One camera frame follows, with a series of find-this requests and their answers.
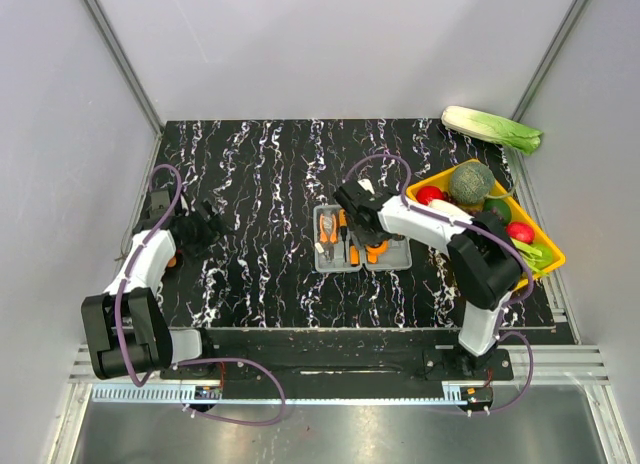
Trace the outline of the short orange screwdriver handle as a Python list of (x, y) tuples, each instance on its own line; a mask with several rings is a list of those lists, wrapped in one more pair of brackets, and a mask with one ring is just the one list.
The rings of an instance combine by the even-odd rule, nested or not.
[(349, 247), (349, 264), (352, 267), (360, 265), (360, 252), (354, 245)]

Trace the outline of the orange handled pliers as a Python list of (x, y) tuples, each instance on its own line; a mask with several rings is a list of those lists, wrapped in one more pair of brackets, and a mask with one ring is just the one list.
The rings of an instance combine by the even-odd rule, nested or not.
[(334, 260), (335, 245), (338, 243), (338, 220), (335, 213), (323, 210), (318, 219), (318, 240), (316, 250), (327, 262)]

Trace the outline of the orange tape measure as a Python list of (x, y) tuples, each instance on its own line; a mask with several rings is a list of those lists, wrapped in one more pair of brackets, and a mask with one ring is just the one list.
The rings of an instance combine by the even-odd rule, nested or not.
[(378, 264), (380, 257), (387, 252), (388, 248), (388, 240), (385, 240), (378, 245), (367, 245), (365, 247), (367, 262), (369, 264)]

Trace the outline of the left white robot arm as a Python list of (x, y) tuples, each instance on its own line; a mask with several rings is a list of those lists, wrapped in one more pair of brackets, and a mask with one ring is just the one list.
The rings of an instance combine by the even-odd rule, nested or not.
[(132, 246), (117, 277), (84, 299), (81, 315), (94, 374), (101, 380), (163, 370), (174, 360), (169, 328), (158, 304), (164, 274), (183, 259), (204, 257), (232, 233), (210, 200), (192, 210), (174, 193), (153, 191), (133, 229)]

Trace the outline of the grey plastic tool case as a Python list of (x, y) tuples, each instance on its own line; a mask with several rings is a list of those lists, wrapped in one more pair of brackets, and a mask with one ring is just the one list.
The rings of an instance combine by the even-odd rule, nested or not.
[(407, 238), (371, 245), (339, 205), (313, 209), (314, 265), (319, 273), (404, 271), (412, 266)]

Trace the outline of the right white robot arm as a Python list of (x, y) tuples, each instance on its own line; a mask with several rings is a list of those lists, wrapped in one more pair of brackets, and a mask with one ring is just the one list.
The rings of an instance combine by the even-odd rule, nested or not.
[(469, 380), (486, 373), (503, 308), (525, 270), (499, 220), (484, 212), (452, 215), (388, 189), (371, 193), (356, 180), (340, 185), (334, 199), (344, 209), (358, 243), (373, 247), (405, 237), (446, 255), (466, 301), (455, 368)]

